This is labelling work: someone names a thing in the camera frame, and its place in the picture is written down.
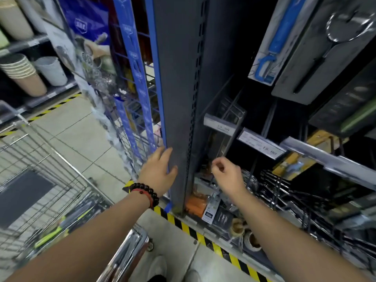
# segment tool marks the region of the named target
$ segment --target blue label strip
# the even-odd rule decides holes
[[[147,89],[144,65],[138,43],[136,23],[132,2],[130,0],[114,0],[116,13],[119,19],[121,35],[129,57],[129,62],[135,81],[138,98],[141,103],[146,135],[150,146],[150,153],[156,150],[153,133],[152,112],[150,109],[149,93]]]
[[[133,131],[130,128],[130,125],[129,125],[129,120],[128,120],[127,113],[125,112],[125,108],[124,108],[124,104],[123,104],[124,101],[121,100],[121,99],[118,99],[116,97],[114,97],[114,100],[115,100],[116,109],[119,112],[121,122],[123,123],[125,133],[128,137],[130,147],[132,148],[134,155],[137,156],[143,162],[141,154],[138,151],[138,147],[137,147],[136,139],[133,135]]]

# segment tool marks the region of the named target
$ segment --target shoe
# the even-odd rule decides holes
[[[150,265],[147,281],[156,275],[162,275],[163,277],[166,277],[167,275],[167,262],[162,255],[154,258],[152,264]]]
[[[201,282],[200,274],[196,270],[188,270],[184,276],[183,282]]]

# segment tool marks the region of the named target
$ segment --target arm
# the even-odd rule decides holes
[[[336,251],[281,218],[247,191],[239,166],[219,157],[213,161],[212,172],[221,189],[238,206],[266,255],[286,281],[369,281]]]
[[[143,165],[138,182],[162,196],[172,185],[177,167],[169,174],[172,149],[158,148]],[[127,197],[75,230],[49,250],[31,260],[7,279],[14,281],[96,281],[129,230],[150,207],[147,196],[131,192]]]

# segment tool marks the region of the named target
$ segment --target hand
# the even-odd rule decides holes
[[[212,162],[212,173],[219,187],[233,201],[246,191],[241,169],[225,157],[218,157]]]
[[[147,162],[142,166],[138,183],[143,183],[153,188],[158,197],[170,189],[177,175],[177,166],[172,167],[167,174],[167,165],[170,160],[172,147],[165,152],[164,147],[158,147],[157,150],[149,157]]]

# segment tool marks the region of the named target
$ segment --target tiled floor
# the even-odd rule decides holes
[[[96,180],[112,200],[117,202],[125,197],[122,187],[130,176],[91,114],[88,101],[81,97],[73,99],[33,122],[33,126],[84,176]],[[182,281],[189,268],[196,269],[203,282],[252,280],[153,211],[146,211],[138,223],[153,238],[155,248],[144,254],[131,281],[146,281],[148,265],[158,255],[167,259],[167,281]]]

